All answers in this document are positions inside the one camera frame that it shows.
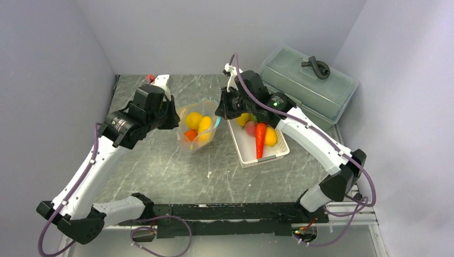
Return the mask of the white perforated plastic basket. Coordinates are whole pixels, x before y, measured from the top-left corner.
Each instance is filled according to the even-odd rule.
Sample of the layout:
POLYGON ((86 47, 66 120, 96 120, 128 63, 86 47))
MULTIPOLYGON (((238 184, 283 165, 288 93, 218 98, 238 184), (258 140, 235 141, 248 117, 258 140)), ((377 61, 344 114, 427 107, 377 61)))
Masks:
POLYGON ((227 124, 242 168, 278 160, 290 152, 281 131, 258 125, 250 114, 228 120, 227 124))

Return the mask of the clear zip top bag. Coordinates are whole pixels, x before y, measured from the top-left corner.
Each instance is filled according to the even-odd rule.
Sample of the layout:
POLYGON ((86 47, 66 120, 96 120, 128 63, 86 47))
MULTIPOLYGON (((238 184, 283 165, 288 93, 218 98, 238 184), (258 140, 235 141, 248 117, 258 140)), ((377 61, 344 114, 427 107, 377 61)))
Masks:
POLYGON ((180 117, 177 139, 184 150, 194 152, 214 138, 221 118, 215 115, 218 103, 202 100, 177 109, 180 117))

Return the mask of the yellow toy apple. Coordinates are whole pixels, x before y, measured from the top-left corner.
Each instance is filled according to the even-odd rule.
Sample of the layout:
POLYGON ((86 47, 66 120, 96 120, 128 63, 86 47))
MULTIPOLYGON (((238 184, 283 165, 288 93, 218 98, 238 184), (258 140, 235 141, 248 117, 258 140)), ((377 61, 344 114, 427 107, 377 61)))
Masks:
POLYGON ((203 115, 199 112, 191 112, 186 117, 186 126, 190 130, 197 131, 199 129, 200 122, 203 115))

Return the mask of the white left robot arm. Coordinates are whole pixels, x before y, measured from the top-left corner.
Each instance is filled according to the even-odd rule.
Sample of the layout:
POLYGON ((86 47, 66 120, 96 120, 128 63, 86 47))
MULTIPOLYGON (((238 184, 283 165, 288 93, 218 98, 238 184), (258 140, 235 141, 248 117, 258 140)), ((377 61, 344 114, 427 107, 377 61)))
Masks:
POLYGON ((95 198, 109 172, 137 142, 154 129, 172 130, 179 122, 168 86, 140 86, 124 108, 106 116, 82 166, 58 196, 39 203, 37 212, 83 245, 93 241, 106 226, 128 220, 141 225, 150 223, 154 203, 141 193, 108 203, 95 203, 95 198))

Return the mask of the yellow toy mango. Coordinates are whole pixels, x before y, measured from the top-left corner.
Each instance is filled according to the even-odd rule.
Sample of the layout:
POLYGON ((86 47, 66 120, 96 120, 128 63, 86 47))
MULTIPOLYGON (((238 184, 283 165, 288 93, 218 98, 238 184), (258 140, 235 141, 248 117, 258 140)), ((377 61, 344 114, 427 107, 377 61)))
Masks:
POLYGON ((204 143, 211 139, 212 133, 209 131, 211 129, 211 125, 211 117, 203 116, 198 129, 198 142, 204 143))

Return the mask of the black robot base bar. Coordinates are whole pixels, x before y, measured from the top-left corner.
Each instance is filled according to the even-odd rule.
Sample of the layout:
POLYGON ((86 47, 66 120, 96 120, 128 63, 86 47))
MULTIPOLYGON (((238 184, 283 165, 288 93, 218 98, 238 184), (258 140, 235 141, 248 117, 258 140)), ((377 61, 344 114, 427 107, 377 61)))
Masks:
POLYGON ((274 234, 290 236, 300 226, 326 224, 323 208, 310 213, 294 202, 156 203, 147 218, 126 220, 121 226, 155 225, 157 237, 274 234))

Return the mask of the orange toy tangerine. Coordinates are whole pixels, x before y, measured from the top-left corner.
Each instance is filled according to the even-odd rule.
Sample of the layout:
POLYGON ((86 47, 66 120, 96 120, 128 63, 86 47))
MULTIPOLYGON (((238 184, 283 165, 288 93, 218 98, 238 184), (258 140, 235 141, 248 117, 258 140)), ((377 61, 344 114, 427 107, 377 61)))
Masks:
POLYGON ((193 142, 198 136, 198 132, 196 130, 187 130, 184 132, 183 139, 187 143, 193 142))

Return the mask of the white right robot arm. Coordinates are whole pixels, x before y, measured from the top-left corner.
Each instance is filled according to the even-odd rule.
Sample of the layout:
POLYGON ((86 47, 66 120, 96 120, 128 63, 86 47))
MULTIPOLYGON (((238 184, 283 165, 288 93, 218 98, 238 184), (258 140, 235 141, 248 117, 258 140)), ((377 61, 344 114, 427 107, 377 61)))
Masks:
POLYGON ((282 92, 270 94, 260 75, 248 70, 224 73, 228 85, 221 89, 221 99, 215 114, 231 120, 244 113, 253 114, 265 123, 286 134, 324 167, 328 175, 318 185, 306 190, 295 207, 296 218, 308 222, 322 206, 343 201, 346 193, 363 174, 367 155, 361 149, 350 150, 316 126, 282 92))

